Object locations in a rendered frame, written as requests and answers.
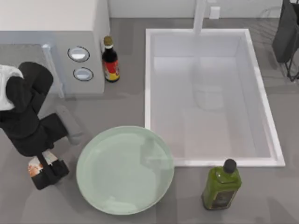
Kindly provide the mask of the white wall socket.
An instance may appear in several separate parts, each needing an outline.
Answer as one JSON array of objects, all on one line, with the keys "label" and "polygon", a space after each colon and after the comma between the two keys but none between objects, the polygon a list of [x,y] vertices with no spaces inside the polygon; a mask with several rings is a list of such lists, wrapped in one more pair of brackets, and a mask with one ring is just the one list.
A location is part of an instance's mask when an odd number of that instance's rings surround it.
[{"label": "white wall socket", "polygon": [[220,18],[221,7],[212,6],[210,7],[209,19],[219,19]]}]

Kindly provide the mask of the round microwave knob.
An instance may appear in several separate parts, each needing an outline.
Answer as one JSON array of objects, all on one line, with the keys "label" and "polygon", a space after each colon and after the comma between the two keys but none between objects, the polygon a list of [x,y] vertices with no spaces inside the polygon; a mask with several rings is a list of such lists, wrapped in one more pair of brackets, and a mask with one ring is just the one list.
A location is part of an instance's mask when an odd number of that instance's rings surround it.
[{"label": "round microwave knob", "polygon": [[89,59],[90,53],[89,51],[81,46],[76,46],[74,48],[68,49],[68,57],[78,63],[85,62]]},{"label": "round microwave knob", "polygon": [[86,67],[81,67],[73,71],[73,76],[81,82],[88,82],[93,79],[93,72]]}]

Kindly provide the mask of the white tall tap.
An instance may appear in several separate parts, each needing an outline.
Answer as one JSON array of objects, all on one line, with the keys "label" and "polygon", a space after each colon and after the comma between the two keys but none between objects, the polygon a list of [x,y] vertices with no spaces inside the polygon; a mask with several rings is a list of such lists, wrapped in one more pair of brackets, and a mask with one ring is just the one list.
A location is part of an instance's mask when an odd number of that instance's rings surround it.
[{"label": "white tall tap", "polygon": [[205,10],[206,0],[196,0],[196,8],[193,21],[193,32],[195,35],[199,35],[201,33]]}]

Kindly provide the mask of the white sink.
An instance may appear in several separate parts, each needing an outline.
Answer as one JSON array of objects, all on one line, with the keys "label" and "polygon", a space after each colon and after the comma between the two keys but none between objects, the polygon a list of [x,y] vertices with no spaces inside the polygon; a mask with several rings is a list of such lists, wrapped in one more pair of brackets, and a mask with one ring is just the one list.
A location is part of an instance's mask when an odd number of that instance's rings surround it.
[{"label": "white sink", "polygon": [[148,28],[145,47],[145,127],[177,167],[285,166],[248,29]]}]

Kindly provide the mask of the pale microwave oven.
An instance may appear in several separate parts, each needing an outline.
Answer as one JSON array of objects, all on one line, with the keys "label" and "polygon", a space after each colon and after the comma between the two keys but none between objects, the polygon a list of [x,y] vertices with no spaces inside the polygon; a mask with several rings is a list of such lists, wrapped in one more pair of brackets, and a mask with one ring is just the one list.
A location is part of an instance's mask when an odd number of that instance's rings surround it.
[{"label": "pale microwave oven", "polygon": [[[104,92],[101,47],[109,33],[107,0],[0,0],[0,64],[31,61],[48,68],[41,46],[51,45],[65,97]],[[76,46],[89,51],[87,61],[68,57],[68,49]],[[81,82],[73,76],[81,67],[93,72],[92,80]]]}]

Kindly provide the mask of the pale green plate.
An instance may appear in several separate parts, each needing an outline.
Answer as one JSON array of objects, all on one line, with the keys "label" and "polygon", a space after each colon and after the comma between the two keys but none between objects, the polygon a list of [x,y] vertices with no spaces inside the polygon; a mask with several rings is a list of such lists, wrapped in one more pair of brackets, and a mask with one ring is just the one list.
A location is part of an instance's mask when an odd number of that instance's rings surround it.
[{"label": "pale green plate", "polygon": [[83,198],[111,215],[136,214],[154,206],[173,177],[169,146],[139,126],[118,126],[99,133],[82,150],[76,167]]}]

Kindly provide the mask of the green bottle with black cap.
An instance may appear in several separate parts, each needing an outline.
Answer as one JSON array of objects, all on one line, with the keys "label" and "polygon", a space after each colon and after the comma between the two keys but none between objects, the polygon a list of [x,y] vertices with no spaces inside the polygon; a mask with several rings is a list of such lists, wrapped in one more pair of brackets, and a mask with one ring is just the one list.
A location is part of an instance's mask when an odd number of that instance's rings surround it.
[{"label": "green bottle with black cap", "polygon": [[201,195],[206,210],[224,210],[230,207],[242,185],[236,161],[226,159],[223,166],[211,168]]}]

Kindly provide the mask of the dark sauce bottle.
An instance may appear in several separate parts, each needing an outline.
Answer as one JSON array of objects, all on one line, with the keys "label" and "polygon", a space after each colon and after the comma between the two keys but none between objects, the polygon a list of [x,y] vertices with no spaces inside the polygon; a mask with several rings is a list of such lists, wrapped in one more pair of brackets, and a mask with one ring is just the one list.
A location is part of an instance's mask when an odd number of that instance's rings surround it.
[{"label": "dark sauce bottle", "polygon": [[111,36],[105,36],[104,51],[102,53],[102,62],[104,68],[104,76],[108,82],[117,82],[120,79],[118,55],[114,50],[114,43]]}]

